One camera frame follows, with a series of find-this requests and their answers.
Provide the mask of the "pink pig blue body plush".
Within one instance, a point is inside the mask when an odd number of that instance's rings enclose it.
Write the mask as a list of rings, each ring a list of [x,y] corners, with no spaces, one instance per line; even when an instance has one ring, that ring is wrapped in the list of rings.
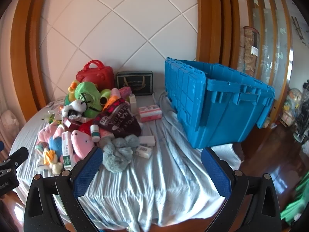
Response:
[[[65,132],[63,125],[56,122],[46,125],[38,132],[38,141],[43,147],[55,151],[58,158],[62,156],[62,133]]]

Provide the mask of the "yellow duck plush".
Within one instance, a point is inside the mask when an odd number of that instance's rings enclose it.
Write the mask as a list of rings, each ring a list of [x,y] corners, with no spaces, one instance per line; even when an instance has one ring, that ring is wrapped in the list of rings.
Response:
[[[76,90],[76,88],[77,88],[77,86],[78,86],[79,84],[80,84],[79,81],[74,80],[74,81],[70,84],[70,86],[69,86],[69,88],[68,88],[68,91],[69,91],[69,93],[68,93],[68,100],[69,100],[70,103],[73,102],[73,101],[76,99],[74,93],[75,93],[75,90]]]

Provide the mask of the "red toy suitcase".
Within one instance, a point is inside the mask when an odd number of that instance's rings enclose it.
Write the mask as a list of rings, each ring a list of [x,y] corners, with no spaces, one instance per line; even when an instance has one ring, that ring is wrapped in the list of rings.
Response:
[[[86,63],[82,70],[76,74],[76,80],[92,82],[99,91],[113,89],[115,87],[113,68],[105,66],[99,60],[91,60]]]

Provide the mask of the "pink tissue pack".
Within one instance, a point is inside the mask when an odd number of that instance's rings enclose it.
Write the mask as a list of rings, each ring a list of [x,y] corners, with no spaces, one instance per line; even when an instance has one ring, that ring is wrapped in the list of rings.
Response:
[[[162,118],[162,111],[158,105],[139,107],[138,113],[142,123]]]

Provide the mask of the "white yellow small plush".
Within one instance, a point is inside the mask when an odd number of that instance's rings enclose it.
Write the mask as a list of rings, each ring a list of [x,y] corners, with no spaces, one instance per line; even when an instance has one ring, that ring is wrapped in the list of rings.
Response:
[[[58,161],[58,156],[55,151],[45,148],[42,157],[36,162],[35,172],[49,170],[53,175],[59,175],[62,169],[63,164]]]

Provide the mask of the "white flat box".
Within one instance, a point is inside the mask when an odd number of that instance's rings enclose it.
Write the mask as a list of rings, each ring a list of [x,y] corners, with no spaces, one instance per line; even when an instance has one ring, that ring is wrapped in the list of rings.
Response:
[[[141,146],[154,147],[155,137],[154,136],[139,136],[139,143]]]

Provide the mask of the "green plush toy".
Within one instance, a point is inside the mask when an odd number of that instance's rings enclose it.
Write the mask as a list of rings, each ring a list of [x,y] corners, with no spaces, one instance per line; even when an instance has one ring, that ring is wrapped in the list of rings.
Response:
[[[105,104],[111,95],[110,89],[104,89],[99,92],[97,86],[92,82],[81,82],[74,93],[76,100],[83,100],[87,104],[87,110],[82,117],[94,119],[103,111]],[[69,105],[68,96],[65,99],[65,106]]]

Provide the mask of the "orange plush toy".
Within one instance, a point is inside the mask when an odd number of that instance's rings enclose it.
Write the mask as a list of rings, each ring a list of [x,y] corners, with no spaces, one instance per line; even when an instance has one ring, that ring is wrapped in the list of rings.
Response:
[[[116,96],[116,95],[113,95],[111,96],[107,103],[105,104],[104,108],[103,108],[103,111],[106,111],[115,101],[117,101],[118,99],[120,99],[119,96]]]

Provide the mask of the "blue plastic storage crate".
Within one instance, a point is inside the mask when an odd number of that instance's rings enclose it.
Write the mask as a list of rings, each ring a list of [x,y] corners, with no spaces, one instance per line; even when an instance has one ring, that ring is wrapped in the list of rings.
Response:
[[[242,142],[262,128],[273,87],[221,64],[165,60],[165,88],[194,149]]]

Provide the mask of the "rolled patterned carpet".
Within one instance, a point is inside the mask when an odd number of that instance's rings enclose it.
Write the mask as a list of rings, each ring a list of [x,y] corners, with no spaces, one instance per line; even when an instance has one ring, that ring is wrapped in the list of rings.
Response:
[[[251,77],[255,76],[257,69],[259,38],[258,30],[253,27],[245,26],[241,30],[237,70]]]

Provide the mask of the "grey fluffy plush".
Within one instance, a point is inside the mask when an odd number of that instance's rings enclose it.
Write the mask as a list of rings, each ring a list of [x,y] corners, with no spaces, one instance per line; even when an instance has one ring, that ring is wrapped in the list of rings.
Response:
[[[103,150],[103,165],[112,173],[122,172],[131,163],[137,147],[140,145],[136,135],[124,138],[101,138],[99,146]]]

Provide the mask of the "white black dog plush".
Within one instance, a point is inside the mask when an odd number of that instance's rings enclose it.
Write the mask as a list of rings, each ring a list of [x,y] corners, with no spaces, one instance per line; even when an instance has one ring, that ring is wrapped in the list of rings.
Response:
[[[87,110],[87,104],[83,100],[74,100],[62,109],[62,117],[73,121],[79,121],[82,114]]]

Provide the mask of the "small white box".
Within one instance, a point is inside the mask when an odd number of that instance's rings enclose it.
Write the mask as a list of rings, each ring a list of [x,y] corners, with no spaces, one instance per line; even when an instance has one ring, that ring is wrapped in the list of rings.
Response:
[[[152,149],[145,146],[138,146],[136,155],[145,159],[149,159],[152,155]]]

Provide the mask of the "striped light blue tablecloth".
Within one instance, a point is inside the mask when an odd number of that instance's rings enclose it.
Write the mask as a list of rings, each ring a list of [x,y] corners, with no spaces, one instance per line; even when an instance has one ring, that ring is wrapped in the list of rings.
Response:
[[[151,157],[134,156],[120,173],[101,166],[79,203],[100,229],[149,231],[153,224],[212,217],[225,199],[202,165],[201,151],[188,143],[166,93],[137,101],[158,104],[163,112],[143,124],[143,135],[155,137]]]

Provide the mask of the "black gift box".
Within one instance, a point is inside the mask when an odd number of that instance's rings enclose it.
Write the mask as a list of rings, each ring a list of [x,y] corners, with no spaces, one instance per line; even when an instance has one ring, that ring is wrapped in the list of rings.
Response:
[[[122,71],[116,74],[117,88],[130,87],[138,96],[153,93],[154,74],[152,71]]]

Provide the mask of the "long white green box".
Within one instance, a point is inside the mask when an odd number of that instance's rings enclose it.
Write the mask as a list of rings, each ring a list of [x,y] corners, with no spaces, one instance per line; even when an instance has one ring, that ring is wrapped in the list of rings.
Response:
[[[71,133],[65,131],[62,133],[62,158],[63,165],[66,170],[71,170],[73,168],[73,150],[71,142]]]

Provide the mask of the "maroon knit hat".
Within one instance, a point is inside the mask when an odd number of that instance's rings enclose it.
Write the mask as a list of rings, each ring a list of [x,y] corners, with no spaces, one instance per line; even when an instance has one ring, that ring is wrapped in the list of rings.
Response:
[[[107,110],[93,120],[93,124],[111,132],[115,138],[124,138],[129,135],[140,136],[141,127],[137,118],[130,111],[123,98],[117,99]]]

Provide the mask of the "wooden glass partition screen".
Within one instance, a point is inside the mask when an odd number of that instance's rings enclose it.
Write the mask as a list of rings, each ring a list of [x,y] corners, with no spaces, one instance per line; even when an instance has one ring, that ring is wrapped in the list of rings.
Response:
[[[247,0],[249,26],[259,32],[255,78],[272,86],[270,123],[282,111],[293,64],[292,28],[286,0]]]

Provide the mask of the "white pill bottle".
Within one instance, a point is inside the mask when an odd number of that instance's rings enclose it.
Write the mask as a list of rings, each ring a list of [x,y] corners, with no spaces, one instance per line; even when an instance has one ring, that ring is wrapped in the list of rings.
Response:
[[[101,139],[101,135],[99,132],[99,126],[96,124],[93,124],[90,126],[90,132],[91,132],[91,138],[93,142],[99,142]]]

